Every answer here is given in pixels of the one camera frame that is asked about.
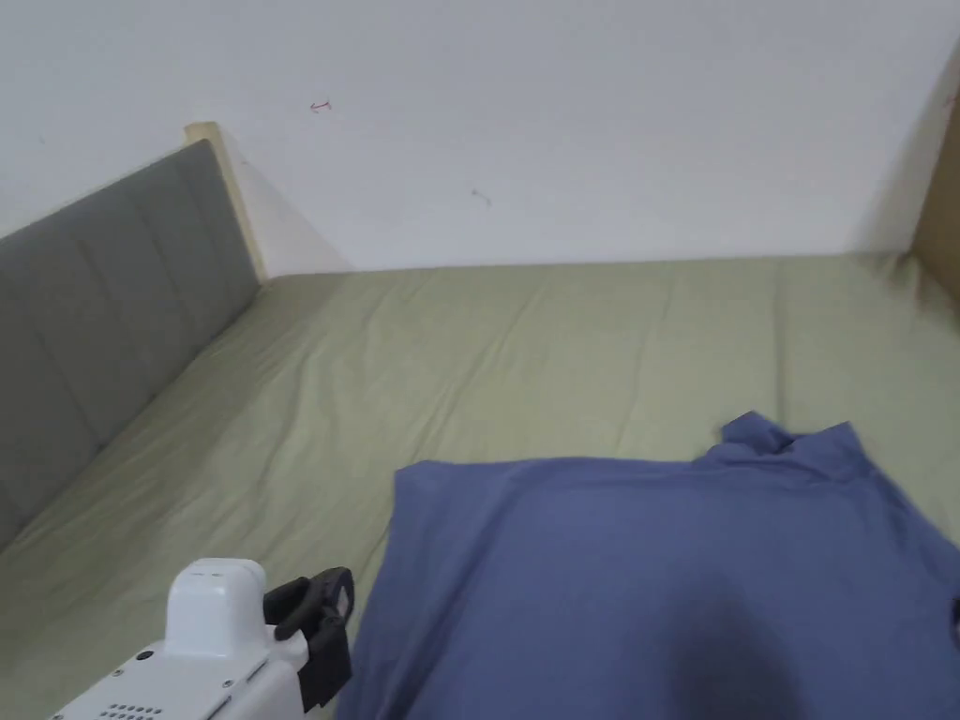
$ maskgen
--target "wooden panel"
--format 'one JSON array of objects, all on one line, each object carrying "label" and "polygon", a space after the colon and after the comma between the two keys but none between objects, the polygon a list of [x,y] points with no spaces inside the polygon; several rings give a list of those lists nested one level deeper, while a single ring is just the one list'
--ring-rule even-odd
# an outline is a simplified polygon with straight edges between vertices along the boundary
[{"label": "wooden panel", "polygon": [[953,105],[913,252],[930,274],[960,300],[960,103]]}]

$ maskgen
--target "upholstered headboard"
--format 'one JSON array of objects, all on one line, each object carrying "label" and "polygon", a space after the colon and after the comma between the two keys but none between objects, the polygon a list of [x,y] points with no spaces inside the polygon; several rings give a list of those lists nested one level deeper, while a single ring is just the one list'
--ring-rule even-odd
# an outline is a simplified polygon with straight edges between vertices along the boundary
[{"label": "upholstered headboard", "polygon": [[0,547],[258,287],[205,140],[0,240]]}]

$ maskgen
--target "blue t-shirt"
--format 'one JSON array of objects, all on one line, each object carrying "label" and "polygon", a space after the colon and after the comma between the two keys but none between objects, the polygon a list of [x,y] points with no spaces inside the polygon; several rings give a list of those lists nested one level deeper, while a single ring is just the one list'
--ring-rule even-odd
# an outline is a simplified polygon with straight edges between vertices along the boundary
[{"label": "blue t-shirt", "polygon": [[338,717],[960,717],[960,552],[840,425],[420,463]]}]

